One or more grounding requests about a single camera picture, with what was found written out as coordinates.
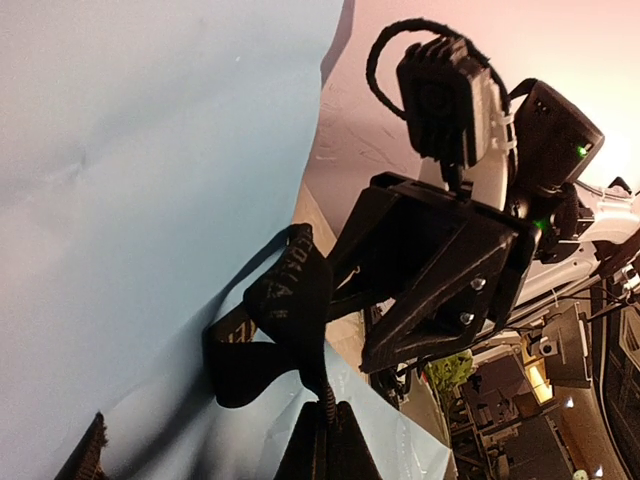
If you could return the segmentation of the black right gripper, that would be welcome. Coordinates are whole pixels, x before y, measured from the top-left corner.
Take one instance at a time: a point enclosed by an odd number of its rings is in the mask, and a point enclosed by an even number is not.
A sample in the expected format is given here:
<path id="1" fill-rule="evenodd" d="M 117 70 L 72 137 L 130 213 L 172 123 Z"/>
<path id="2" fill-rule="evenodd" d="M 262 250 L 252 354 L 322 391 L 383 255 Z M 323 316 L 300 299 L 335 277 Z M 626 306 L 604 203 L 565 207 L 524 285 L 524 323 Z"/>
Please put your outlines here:
<path id="1" fill-rule="evenodd" d="M 489 150 L 444 191 L 389 173 L 362 191 L 329 254 L 336 320 L 379 301 L 395 303 L 367 336 L 361 370 L 467 348 L 488 317 L 502 322 L 570 227 L 554 212 L 603 135 L 543 82 L 523 82 L 514 116 L 495 108 Z"/>

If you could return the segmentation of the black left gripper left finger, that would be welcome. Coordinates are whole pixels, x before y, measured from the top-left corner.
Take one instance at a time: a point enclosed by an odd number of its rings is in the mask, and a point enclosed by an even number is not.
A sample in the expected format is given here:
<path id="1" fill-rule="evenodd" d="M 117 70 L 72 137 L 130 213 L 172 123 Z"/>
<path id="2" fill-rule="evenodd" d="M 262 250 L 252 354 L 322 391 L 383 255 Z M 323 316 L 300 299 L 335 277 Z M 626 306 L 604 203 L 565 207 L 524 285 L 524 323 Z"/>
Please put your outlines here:
<path id="1" fill-rule="evenodd" d="M 97 412 L 55 480 L 107 480 L 101 456 L 108 445 L 104 416 Z"/>

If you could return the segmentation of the blue wrapping paper sheet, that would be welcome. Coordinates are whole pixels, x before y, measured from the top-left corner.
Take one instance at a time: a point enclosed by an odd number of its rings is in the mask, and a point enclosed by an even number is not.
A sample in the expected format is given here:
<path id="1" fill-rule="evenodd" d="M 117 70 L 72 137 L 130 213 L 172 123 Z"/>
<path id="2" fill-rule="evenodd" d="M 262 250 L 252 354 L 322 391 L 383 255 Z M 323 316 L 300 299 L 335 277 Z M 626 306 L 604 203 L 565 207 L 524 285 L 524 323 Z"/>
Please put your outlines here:
<path id="1" fill-rule="evenodd" d="M 113 479 L 270 479 L 311 394 L 240 409 L 201 336 L 277 258 L 350 1 L 1 5 L 1 475 L 102 414 Z"/>

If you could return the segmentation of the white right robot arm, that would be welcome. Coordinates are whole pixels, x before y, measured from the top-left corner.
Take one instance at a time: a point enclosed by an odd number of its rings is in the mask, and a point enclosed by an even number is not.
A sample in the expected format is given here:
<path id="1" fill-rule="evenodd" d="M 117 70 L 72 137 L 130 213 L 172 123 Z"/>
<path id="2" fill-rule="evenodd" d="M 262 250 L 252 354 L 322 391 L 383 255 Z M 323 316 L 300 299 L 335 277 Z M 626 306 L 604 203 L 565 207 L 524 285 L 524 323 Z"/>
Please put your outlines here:
<path id="1" fill-rule="evenodd" d="M 390 303 L 363 371 L 469 348 L 637 259 L 638 198 L 578 181 L 603 133 L 543 81 L 513 94 L 506 115 L 492 82 L 402 82 L 412 143 L 453 186 L 373 177 L 330 252 L 330 320 Z"/>

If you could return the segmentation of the black printed ribbon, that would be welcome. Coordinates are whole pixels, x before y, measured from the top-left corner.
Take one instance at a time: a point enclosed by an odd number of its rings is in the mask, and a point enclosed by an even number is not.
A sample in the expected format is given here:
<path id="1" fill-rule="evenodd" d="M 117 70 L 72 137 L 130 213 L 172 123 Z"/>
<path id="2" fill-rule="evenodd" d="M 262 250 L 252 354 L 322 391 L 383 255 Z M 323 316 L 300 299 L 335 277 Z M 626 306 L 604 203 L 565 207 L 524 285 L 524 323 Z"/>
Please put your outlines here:
<path id="1" fill-rule="evenodd" d="M 281 256 L 244 291 L 242 303 L 205 329 L 205 370 L 218 404 L 229 409 L 250 404 L 296 370 L 331 424 L 337 407 L 324 344 L 333 273 L 310 224 L 293 224 L 286 233 Z"/>

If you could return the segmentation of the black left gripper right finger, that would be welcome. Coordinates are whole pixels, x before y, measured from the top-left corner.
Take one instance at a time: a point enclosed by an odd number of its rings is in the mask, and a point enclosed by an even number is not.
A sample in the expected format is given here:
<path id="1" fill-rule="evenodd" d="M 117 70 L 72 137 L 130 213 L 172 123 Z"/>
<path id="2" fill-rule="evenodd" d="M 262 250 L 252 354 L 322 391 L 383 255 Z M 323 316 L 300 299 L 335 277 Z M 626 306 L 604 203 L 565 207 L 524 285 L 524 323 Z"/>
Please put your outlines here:
<path id="1" fill-rule="evenodd" d="M 376 480 L 381 477 L 351 405 L 336 405 L 332 421 L 317 402 L 303 405 L 277 479 Z"/>

